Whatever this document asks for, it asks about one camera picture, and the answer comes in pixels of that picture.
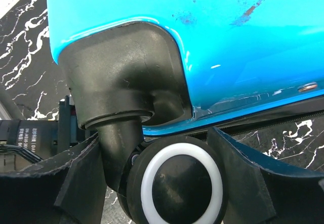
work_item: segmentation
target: marble floor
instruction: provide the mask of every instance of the marble floor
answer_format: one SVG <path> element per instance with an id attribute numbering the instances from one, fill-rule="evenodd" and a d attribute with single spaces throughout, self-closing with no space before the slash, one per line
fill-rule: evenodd
<path id="1" fill-rule="evenodd" d="M 58 102 L 69 92 L 51 57 L 46 0 L 20 0 L 0 19 L 0 84 L 25 118 L 50 120 L 58 115 Z M 236 139 L 275 159 L 324 171 L 323 132 L 323 118 L 315 118 Z M 102 223 L 131 222 L 116 193 L 107 189 Z"/>

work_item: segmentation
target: glossy blue surface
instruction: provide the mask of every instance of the glossy blue surface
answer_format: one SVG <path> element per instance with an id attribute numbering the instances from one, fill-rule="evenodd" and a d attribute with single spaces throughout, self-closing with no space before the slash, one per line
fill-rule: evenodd
<path id="1" fill-rule="evenodd" d="M 324 94 L 324 0 L 48 0 L 54 60 L 68 44 L 130 21 L 176 40 L 194 118 L 163 135 Z M 318 89 L 298 87 L 317 82 Z"/>

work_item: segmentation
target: white ring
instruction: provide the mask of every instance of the white ring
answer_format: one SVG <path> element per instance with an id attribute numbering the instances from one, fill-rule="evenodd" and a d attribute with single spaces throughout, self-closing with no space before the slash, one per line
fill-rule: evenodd
<path id="1" fill-rule="evenodd" d="M 193 224 L 213 224 L 223 201 L 223 184 L 219 169 L 213 158 L 202 148 L 189 143 L 176 143 L 159 151 L 148 164 L 141 185 L 141 202 L 149 224 L 168 224 L 157 212 L 152 196 L 153 182 L 159 168 L 169 158 L 188 155 L 196 158 L 206 168 L 212 182 L 212 196 L 204 214 Z"/>

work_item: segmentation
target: red scuff mark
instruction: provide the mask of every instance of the red scuff mark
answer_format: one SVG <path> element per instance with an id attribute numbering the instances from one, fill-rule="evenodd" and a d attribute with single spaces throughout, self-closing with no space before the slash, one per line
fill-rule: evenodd
<path id="1" fill-rule="evenodd" d="M 249 9 L 247 9 L 242 16 L 240 16 L 238 19 L 236 19 L 234 22 L 231 23 L 231 25 L 241 26 L 248 22 L 251 19 L 251 14 L 257 8 L 262 4 L 262 2 L 265 0 L 258 0 L 257 3 L 253 4 Z"/>

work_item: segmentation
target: black wheel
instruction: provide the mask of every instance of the black wheel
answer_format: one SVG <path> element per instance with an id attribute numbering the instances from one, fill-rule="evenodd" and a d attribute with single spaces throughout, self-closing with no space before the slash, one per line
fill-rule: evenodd
<path id="1" fill-rule="evenodd" d="M 226 209 L 222 165 L 210 146 L 186 136 L 161 138 L 136 159 L 127 203 L 137 224 L 216 224 Z"/>
<path id="2" fill-rule="evenodd" d="M 129 217 L 129 219 L 132 219 L 132 215 L 131 215 L 130 210 L 128 208 L 126 197 L 124 197 L 123 195 L 117 193 L 117 198 L 118 198 L 118 202 L 119 202 L 121 208 L 123 209 L 123 211 L 125 212 L 125 214 Z"/>

